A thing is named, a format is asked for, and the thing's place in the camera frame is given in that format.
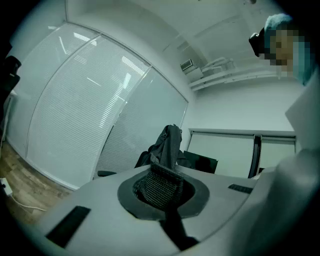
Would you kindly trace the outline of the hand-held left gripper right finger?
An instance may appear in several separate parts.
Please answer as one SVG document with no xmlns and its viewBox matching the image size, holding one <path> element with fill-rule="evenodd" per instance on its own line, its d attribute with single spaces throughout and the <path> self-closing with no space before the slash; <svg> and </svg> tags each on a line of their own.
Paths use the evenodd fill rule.
<svg viewBox="0 0 320 256">
<path fill-rule="evenodd" d="M 167 167 L 160 166 L 160 209 L 167 211 L 175 209 L 180 205 L 183 195 L 184 178 L 183 176 Z"/>
</svg>

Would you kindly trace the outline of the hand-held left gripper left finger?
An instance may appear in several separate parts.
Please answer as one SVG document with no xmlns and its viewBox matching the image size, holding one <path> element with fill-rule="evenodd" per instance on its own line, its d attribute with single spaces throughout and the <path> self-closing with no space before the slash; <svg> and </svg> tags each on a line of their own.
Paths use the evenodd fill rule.
<svg viewBox="0 0 320 256">
<path fill-rule="evenodd" d="M 157 163 L 150 164 L 148 173 L 133 185 L 134 195 L 142 202 L 156 208 L 161 208 L 160 194 L 161 177 Z"/>
</svg>

